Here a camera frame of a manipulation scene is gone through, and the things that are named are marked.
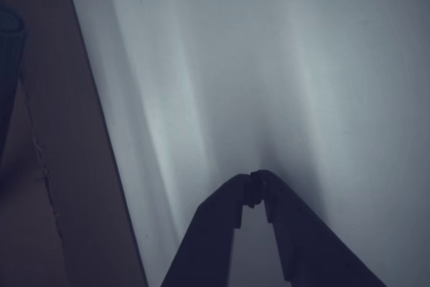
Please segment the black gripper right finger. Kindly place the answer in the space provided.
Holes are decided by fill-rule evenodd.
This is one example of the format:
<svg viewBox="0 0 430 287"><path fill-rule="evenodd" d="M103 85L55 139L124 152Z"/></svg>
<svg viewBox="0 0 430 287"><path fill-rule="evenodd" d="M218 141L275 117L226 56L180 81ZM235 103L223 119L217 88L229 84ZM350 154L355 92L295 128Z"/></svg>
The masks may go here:
<svg viewBox="0 0 430 287"><path fill-rule="evenodd" d="M276 174L251 174L252 201L273 225L284 280L292 286L383 286L318 215Z"/></svg>

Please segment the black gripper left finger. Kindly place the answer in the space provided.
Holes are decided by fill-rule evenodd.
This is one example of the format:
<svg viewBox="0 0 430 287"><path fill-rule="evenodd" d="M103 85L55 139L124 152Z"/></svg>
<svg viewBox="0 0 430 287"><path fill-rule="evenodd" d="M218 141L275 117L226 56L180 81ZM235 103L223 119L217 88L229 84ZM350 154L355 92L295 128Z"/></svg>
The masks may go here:
<svg viewBox="0 0 430 287"><path fill-rule="evenodd" d="M238 174L197 208L163 286L227 286L234 230L241 227L250 176Z"/></svg>

